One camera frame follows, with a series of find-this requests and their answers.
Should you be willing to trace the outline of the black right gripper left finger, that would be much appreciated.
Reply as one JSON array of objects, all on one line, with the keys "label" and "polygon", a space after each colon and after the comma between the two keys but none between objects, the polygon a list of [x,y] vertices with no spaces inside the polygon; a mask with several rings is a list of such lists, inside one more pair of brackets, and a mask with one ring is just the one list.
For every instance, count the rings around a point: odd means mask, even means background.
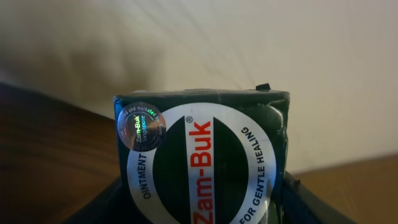
[{"label": "black right gripper left finger", "polygon": [[123,187],[121,178],[112,182],[99,195],[62,224],[145,224],[148,219],[136,208]]}]

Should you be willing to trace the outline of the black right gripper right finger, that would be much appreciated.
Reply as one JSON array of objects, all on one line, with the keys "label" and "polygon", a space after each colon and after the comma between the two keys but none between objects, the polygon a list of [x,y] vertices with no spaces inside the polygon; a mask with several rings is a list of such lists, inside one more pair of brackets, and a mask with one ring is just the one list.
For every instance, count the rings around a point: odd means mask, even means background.
[{"label": "black right gripper right finger", "polygon": [[282,223],[287,224],[356,224],[286,172],[283,182]]}]

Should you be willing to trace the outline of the dark green small box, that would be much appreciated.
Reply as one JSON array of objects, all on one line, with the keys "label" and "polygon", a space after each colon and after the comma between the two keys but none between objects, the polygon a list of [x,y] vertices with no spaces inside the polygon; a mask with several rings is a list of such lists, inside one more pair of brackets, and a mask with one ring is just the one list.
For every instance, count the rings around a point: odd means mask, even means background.
[{"label": "dark green small box", "polygon": [[138,91],[114,97],[123,223],[281,223],[290,95]]}]

